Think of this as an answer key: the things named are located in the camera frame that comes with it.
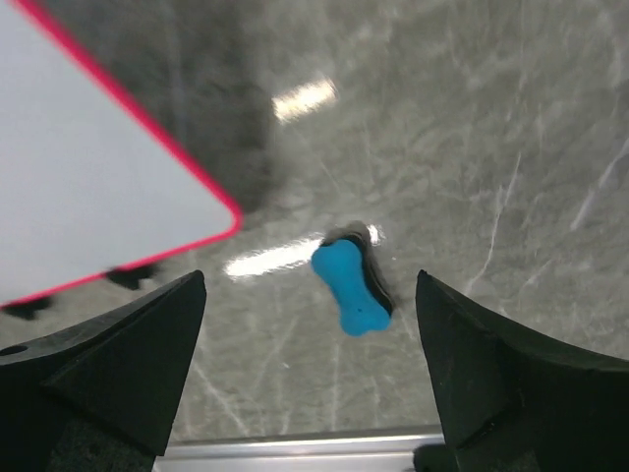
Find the whiteboard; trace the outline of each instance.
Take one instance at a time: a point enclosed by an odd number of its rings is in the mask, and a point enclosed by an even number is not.
[[[0,0],[0,305],[226,238],[240,213],[30,0]]]

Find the gray tabletop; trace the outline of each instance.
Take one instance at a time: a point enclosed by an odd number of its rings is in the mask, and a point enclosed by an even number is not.
[[[629,358],[626,0],[47,3],[248,212],[161,275],[208,288],[173,441],[435,423],[420,268]],[[358,339],[307,264],[355,219],[400,302]],[[134,296],[72,290],[0,342]]]

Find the pink edge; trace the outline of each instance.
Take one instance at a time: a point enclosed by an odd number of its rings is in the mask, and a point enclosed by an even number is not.
[[[144,258],[133,263],[121,265],[120,268],[130,269],[138,266],[145,266],[163,259],[175,256],[179,253],[199,248],[206,244],[214,243],[227,239],[236,234],[243,222],[243,215],[236,203],[229,197],[225,191],[214,182],[207,173],[190,157],[190,155],[159,125],[157,124],[133,99],[133,97],[123,89],[107,72],[105,72],[96,62],[87,54],[87,52],[75,42],[72,37],[34,0],[12,0],[18,8],[20,8],[27,17],[29,17],[35,25],[40,27],[62,50],[64,50],[76,63],[83,69],[86,74],[94,79],[94,81],[116,101],[123,109],[127,111],[134,119],[155,139],[160,142],[168,151],[179,161],[199,182],[201,182],[209,192],[211,192],[218,200],[220,200],[232,214],[232,226],[225,232],[202,239],[200,241],[187,244],[180,248],[171,249],[161,254]],[[61,290],[67,290],[83,283],[94,281],[101,278],[104,272],[89,275],[87,277],[64,283],[57,287],[52,287],[40,292],[28,295],[10,302],[9,304],[24,303],[36,300],[41,297],[52,295]]]

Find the blue eraser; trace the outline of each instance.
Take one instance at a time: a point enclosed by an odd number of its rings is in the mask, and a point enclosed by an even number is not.
[[[383,331],[391,323],[392,305],[386,303],[385,294],[376,291],[378,285],[370,279],[372,270],[365,257],[365,248],[360,244],[338,239],[320,246],[311,260],[314,272],[334,295],[341,327],[350,336]]]

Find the gray marble floor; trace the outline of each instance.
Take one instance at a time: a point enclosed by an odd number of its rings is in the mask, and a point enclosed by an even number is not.
[[[629,359],[628,0],[47,3],[248,212],[160,275],[208,288],[173,441],[435,423],[420,268]],[[400,301],[358,339],[307,264],[354,219]],[[0,344],[137,295],[73,289]]]

